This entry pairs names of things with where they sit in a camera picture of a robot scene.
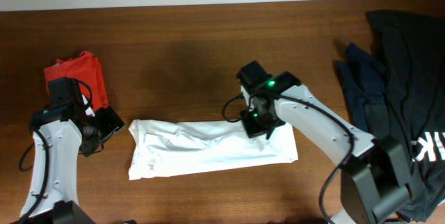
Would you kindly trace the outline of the white printed t-shirt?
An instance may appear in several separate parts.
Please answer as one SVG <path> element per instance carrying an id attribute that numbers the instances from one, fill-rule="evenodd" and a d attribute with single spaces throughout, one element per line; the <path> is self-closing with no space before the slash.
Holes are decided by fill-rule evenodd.
<path id="1" fill-rule="evenodd" d="M 173 177 L 298 160 L 293 127 L 278 127 L 270 138 L 248 138 L 239 122 L 134 120 L 129 179 Z"/>

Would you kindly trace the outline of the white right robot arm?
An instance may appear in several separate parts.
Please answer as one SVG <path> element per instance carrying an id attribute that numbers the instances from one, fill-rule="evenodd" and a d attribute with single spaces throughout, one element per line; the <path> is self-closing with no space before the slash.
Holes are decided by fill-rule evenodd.
<path id="1" fill-rule="evenodd" d="M 239 72 L 236 78 L 248 105 L 245 122 L 267 136 L 289 124 L 335 164 L 318 197 L 328 223 L 383 223 L 414 197 L 411 161 L 398 141 L 351 125 L 288 72 Z"/>

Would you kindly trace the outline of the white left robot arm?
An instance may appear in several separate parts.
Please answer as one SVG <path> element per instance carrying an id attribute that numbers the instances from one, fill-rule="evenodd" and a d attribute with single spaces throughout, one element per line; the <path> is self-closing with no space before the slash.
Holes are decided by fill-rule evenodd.
<path id="1" fill-rule="evenodd" d="M 54 106 L 36 112 L 30 123 L 35 146 L 29 193 L 18 223 L 93 223 L 79 206 L 77 159 L 104 149 L 125 124 L 112 107 L 97 112 Z"/>

